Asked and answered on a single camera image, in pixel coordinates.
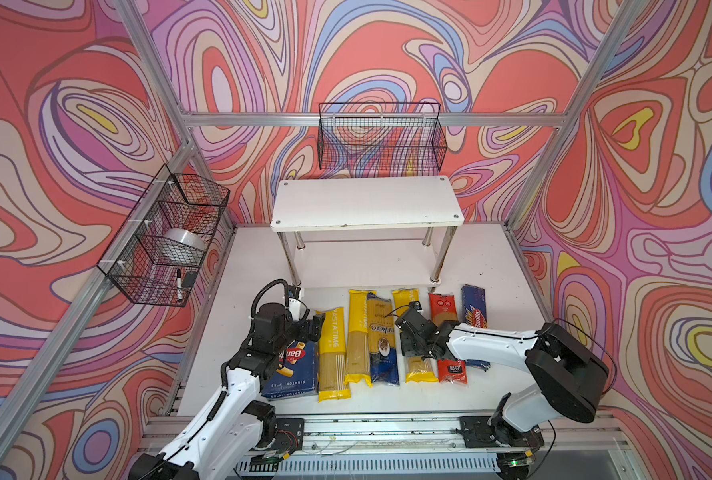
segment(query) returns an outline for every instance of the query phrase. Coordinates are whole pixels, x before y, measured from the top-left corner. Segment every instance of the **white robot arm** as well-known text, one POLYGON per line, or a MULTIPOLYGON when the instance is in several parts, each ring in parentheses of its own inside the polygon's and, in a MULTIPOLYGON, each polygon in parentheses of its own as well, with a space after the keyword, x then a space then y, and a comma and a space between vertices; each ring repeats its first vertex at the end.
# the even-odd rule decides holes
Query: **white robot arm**
MULTIPOLYGON (((292 341, 321 337, 323 316, 307 320, 307 309, 300 315, 299 293, 284 280, 275 280, 257 294, 249 335, 222 365, 220 388, 158 456, 140 456, 129 480, 223 480, 252 450, 264 452, 259 461, 280 462, 301 446, 289 432, 277 430, 274 407, 256 400, 292 341), (277 284, 284 285, 285 305, 266 303, 255 311, 262 295, 277 284)), ((526 332, 451 321, 436 327, 418 309, 408 308, 396 321, 405 356, 485 360, 533 375, 535 384, 505 395, 489 417, 492 446, 514 446, 539 423, 560 416, 593 421, 608 369, 557 324, 526 332)))
POLYGON ((299 287, 284 280, 268 283, 251 307, 249 335, 241 349, 220 367, 221 385, 157 456, 141 455, 129 480, 224 480, 252 450, 262 451, 258 463, 276 463, 299 448, 292 433, 277 429, 273 406, 260 402, 262 387, 281 367, 280 356, 292 342, 317 342, 323 315, 301 314, 299 287), (284 286, 284 305, 260 298, 274 285, 284 286))
POLYGON ((590 423, 608 379, 607 366, 557 323, 540 330, 479 329, 457 321, 436 326, 408 308, 396 321, 405 356, 485 360, 523 370, 534 384, 508 393, 489 420, 496 446, 514 446, 539 423, 565 416, 590 423))

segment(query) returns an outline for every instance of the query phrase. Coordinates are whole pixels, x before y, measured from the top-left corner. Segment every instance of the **blue pasta box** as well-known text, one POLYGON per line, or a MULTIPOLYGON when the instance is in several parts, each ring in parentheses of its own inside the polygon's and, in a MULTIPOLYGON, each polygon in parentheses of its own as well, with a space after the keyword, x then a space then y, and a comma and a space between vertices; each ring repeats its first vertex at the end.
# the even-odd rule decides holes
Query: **blue pasta box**
MULTIPOLYGON (((488 327, 486 322, 486 290, 480 286, 463 285, 463 318, 465 323, 481 329, 488 327)), ((489 362, 466 360, 466 366, 489 370, 489 362)))
MULTIPOLYGON (((284 361, 284 354, 278 359, 284 361)), ((291 396, 314 395, 318 392, 318 344, 297 342, 287 348, 284 368, 276 370, 265 384, 262 396, 265 398, 285 398, 291 396)))

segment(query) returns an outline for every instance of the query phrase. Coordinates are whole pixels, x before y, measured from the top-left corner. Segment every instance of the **metal shelf leg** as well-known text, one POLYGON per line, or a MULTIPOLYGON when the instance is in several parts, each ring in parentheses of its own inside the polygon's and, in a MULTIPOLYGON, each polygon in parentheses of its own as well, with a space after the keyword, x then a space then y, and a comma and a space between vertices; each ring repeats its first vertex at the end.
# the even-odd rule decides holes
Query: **metal shelf leg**
POLYGON ((425 238, 423 238, 423 246, 430 246, 430 237, 433 235, 433 227, 429 226, 428 230, 425 232, 425 238))
POLYGON ((452 243, 452 238, 454 237, 454 233, 456 231, 456 226, 447 226, 447 232, 444 234, 443 242, 441 242, 441 250, 439 250, 439 255, 436 258, 436 266, 433 267, 433 273, 430 274, 431 283, 439 282, 441 267, 444 266, 444 259, 447 258, 447 251, 449 250, 449 245, 452 243))
POLYGON ((277 233, 278 233, 278 239, 281 240, 281 246, 284 247, 284 255, 287 256, 287 263, 289 264, 289 273, 292 274, 292 285, 298 286, 301 283, 300 277, 297 275, 297 268, 295 268, 295 266, 294 266, 294 255, 292 253, 292 249, 289 248, 289 242, 287 242, 287 236, 284 235, 284 232, 277 232, 277 233))
POLYGON ((294 232, 294 239, 297 241, 297 249, 303 250, 305 248, 305 242, 303 242, 303 236, 300 235, 300 232, 294 232))

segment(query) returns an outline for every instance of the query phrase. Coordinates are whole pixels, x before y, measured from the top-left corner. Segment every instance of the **psychedelic patterned wall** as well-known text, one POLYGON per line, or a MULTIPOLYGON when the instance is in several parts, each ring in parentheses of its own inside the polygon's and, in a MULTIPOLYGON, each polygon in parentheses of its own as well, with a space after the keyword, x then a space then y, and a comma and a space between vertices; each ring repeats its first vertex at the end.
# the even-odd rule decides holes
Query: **psychedelic patterned wall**
POLYGON ((712 2, 649 2, 575 129, 519 239, 652 478, 712 478, 712 2))
MULTIPOLYGON (((228 209, 237 224, 270 223, 281 179, 348 176, 346 170, 319 169, 317 128, 233 130, 201 128, 197 139, 216 180, 233 192, 228 209)), ((451 179, 466 221, 505 219, 550 130, 447 128, 449 151, 440 174, 451 179)))
MULTIPOLYGON (((0 1, 0 404, 178 147, 112 4, 0 1)), ((221 243, 187 308, 109 294, 0 478, 121 475, 221 243)))
MULTIPOLYGON (((185 110, 317 111, 321 101, 436 100, 447 112, 561 112, 617 11, 615 0, 140 2, 185 110)), ((317 166, 317 129, 194 132, 235 196, 240 224, 271 219, 277 182, 317 166)), ((447 129, 442 174, 467 221, 504 220, 549 136, 447 129)))

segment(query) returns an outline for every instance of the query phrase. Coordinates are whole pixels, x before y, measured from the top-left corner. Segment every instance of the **pasta package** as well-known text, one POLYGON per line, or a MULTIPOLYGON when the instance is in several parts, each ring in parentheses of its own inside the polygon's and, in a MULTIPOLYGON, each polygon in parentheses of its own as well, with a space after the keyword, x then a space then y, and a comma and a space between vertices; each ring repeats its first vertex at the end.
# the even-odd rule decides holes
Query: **pasta package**
POLYGON ((367 295, 367 318, 369 319, 369 363, 372 383, 385 382, 399 385, 399 367, 396 357, 396 333, 390 300, 367 295))
MULTIPOLYGON (((393 303, 396 306, 397 316, 401 316, 407 311, 409 302, 417 301, 419 301, 419 292, 416 288, 393 291, 393 303)), ((405 356, 404 360, 407 366, 406 382, 437 382, 439 380, 433 373, 433 359, 423 360, 421 356, 405 356)))
POLYGON ((364 380, 372 386, 369 363, 369 317, 367 295, 374 292, 351 290, 348 312, 348 343, 345 355, 345 385, 364 380))
POLYGON ((318 342, 318 401, 351 398, 345 383, 345 309, 317 313, 326 313, 318 342))
MULTIPOLYGON (((457 307, 454 295, 439 295, 430 293, 430 319, 434 325, 440 326, 447 320, 457 321, 457 307)), ((439 360, 439 380, 441 382, 468 383, 463 360, 439 360)))
POLYGON ((439 360, 439 377, 441 377, 441 381, 468 385, 465 364, 463 360, 439 360))
POLYGON ((265 398, 313 395, 318 388, 318 345, 293 342, 278 357, 280 369, 262 391, 265 398))
MULTIPOLYGON (((486 322, 486 290, 480 286, 463 285, 463 305, 465 306, 465 322, 470 326, 488 328, 486 322)), ((489 370, 491 364, 485 360, 466 360, 467 366, 481 370, 489 370)))

